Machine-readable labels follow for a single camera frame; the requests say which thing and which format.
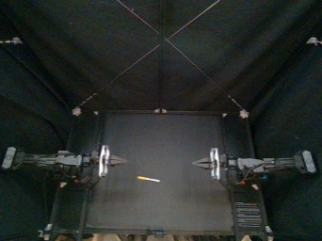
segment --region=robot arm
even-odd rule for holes
[[[308,151],[298,152],[291,158],[235,158],[219,154],[217,148],[211,148],[209,158],[192,163],[209,169],[211,177],[224,185],[254,184],[266,178],[267,173],[298,171],[302,174],[315,173],[315,165]]]
[[[20,149],[9,147],[6,150],[2,169],[18,169],[21,166],[29,166],[50,170],[60,173],[61,179],[82,179],[88,176],[87,169],[96,169],[99,178],[107,176],[108,168],[123,164],[127,161],[109,154],[108,146],[103,145],[100,155],[92,151],[91,154],[74,155],[68,151],[58,151],[57,154],[25,154]]]

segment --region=black fabric wall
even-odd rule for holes
[[[16,33],[2,15],[0,22],[0,39],[10,40]],[[28,45],[0,45],[0,63],[1,165],[10,146],[26,153],[64,150],[70,117]],[[21,169],[0,173],[0,240],[9,236],[24,240],[17,236],[36,235],[36,230],[44,228],[44,192],[49,193],[49,189],[41,171]]]
[[[268,95],[252,109],[259,157],[312,153],[322,167],[322,48],[303,45],[279,72]],[[278,240],[322,240],[322,175],[271,177],[264,196]]]

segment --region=black ceiling fabric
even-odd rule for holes
[[[322,19],[319,0],[2,0],[1,10],[68,107],[97,93],[89,110],[248,108]]]

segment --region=white clip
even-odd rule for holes
[[[72,110],[72,113],[74,116],[78,116],[81,114],[81,109],[78,107],[76,107],[73,110]]]
[[[240,112],[239,112],[239,116],[240,116],[243,119],[245,119],[245,118],[248,117],[248,112],[247,112],[244,109],[241,109]]]

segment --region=cigarette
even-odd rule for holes
[[[141,177],[141,176],[137,176],[137,179],[139,179],[139,180],[144,180],[144,181],[156,182],[156,183],[159,183],[159,182],[160,182],[160,180],[157,180],[157,179],[148,178],[148,177]]]

